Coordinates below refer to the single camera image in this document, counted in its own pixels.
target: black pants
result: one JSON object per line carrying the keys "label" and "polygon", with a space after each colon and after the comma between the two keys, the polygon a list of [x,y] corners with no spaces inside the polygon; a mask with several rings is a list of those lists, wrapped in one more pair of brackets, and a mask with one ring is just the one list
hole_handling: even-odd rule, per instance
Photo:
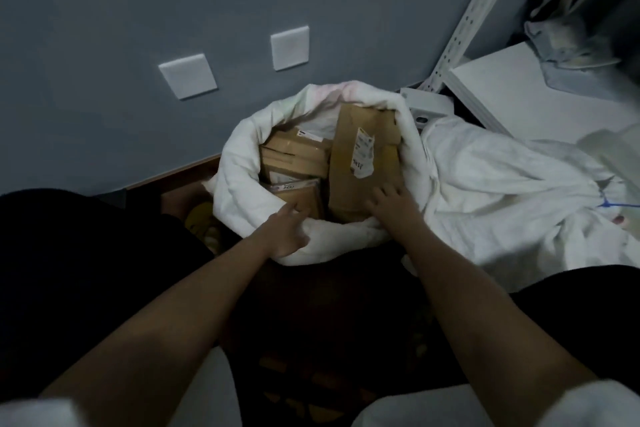
{"label": "black pants", "polygon": [[0,196],[0,401],[38,395],[212,258],[171,216],[62,190]]}
{"label": "black pants", "polygon": [[[212,259],[170,216],[142,217],[60,190],[0,196],[0,401],[36,396],[141,307]],[[640,392],[640,270],[555,275],[516,304],[602,378]],[[466,379],[442,332],[429,386]]]}

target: person's left hand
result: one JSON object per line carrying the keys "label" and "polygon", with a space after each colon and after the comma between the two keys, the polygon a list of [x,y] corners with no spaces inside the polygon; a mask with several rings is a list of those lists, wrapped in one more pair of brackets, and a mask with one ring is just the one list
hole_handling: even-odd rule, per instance
{"label": "person's left hand", "polygon": [[287,203],[280,211],[269,216],[249,237],[263,248],[272,259],[291,255],[309,243],[300,225],[309,216],[310,210],[294,212],[296,205]]}

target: person's right arm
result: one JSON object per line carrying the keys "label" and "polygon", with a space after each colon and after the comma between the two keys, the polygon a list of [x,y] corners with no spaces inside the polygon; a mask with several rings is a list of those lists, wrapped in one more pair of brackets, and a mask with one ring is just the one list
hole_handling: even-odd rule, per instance
{"label": "person's right arm", "polygon": [[404,246],[435,317],[496,426],[530,426],[565,391],[597,380],[484,271],[426,226],[410,193],[374,190],[371,213]]}

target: brown cardboard box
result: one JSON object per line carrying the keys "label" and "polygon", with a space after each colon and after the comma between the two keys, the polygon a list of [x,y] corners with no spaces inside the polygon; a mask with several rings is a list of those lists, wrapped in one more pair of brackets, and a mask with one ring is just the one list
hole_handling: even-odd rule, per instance
{"label": "brown cardboard box", "polygon": [[262,178],[271,184],[309,178],[326,179],[331,140],[297,128],[274,131],[260,146]]}
{"label": "brown cardboard box", "polygon": [[400,141],[393,110],[342,104],[329,164],[329,209],[338,221],[365,220],[373,188],[402,182]]}
{"label": "brown cardboard box", "polygon": [[324,218],[319,179],[276,184],[266,186],[266,188],[271,194],[275,194],[287,203],[295,203],[298,211],[310,209],[310,218],[315,218],[316,220]]}
{"label": "brown cardboard box", "polygon": [[326,179],[329,164],[260,147],[262,178],[271,184],[311,178]]}
{"label": "brown cardboard box", "polygon": [[329,162],[331,145],[331,140],[296,127],[288,131],[274,131],[262,146],[284,154]]}

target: hand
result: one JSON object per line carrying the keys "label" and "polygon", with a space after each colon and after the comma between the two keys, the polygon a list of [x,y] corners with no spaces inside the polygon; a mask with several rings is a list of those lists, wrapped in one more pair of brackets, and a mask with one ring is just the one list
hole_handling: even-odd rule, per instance
{"label": "hand", "polygon": [[365,206],[402,245],[416,233],[428,230],[417,204],[404,186],[386,183],[382,188],[373,188],[373,198],[365,201]]}
{"label": "hand", "polygon": [[295,213],[295,203],[287,203],[280,211],[269,216],[249,237],[272,259],[291,255],[309,243],[309,237],[300,225],[310,210]]}

